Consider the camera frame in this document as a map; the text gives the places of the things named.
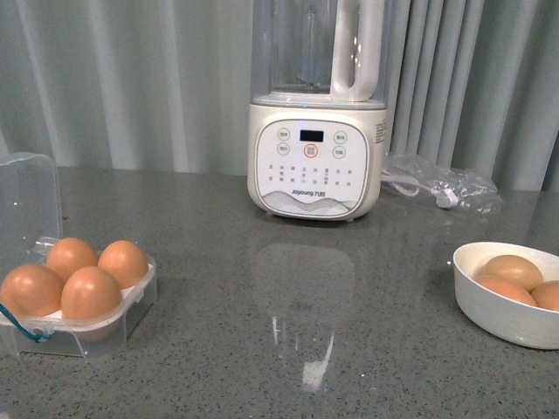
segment egg carton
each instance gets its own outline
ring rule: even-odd
[[[0,284],[22,264],[44,263],[45,255],[62,238],[59,178],[46,155],[15,153],[0,156]],[[123,300],[112,312],[91,320],[17,316],[26,331],[48,339],[29,339],[0,313],[0,340],[10,354],[23,352],[98,359],[122,349],[128,336],[157,300],[155,260],[134,287],[122,290]]]
[[[18,316],[19,324],[31,333],[49,338],[36,342],[26,337],[0,314],[0,339],[11,354],[22,352],[80,356],[98,359],[122,349],[128,336],[149,307],[157,300],[155,260],[148,257],[149,269],[141,281],[122,290],[123,300],[111,313],[90,320],[62,319],[60,311],[45,317]]]

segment red button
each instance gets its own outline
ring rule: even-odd
[[[309,159],[313,159],[318,154],[318,147],[316,147],[314,144],[307,144],[305,146],[304,152],[306,157],[308,157]]]

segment control panel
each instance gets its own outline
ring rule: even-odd
[[[363,133],[331,120],[278,120],[256,142],[261,200],[291,215],[340,216],[363,197],[369,144]]]

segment plastic bag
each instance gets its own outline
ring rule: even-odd
[[[491,179],[472,170],[442,168],[419,155],[387,154],[381,182],[383,189],[447,210],[489,214],[503,205]]]

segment blender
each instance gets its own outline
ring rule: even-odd
[[[378,198],[391,4],[255,0],[247,186],[277,216],[352,220]]]

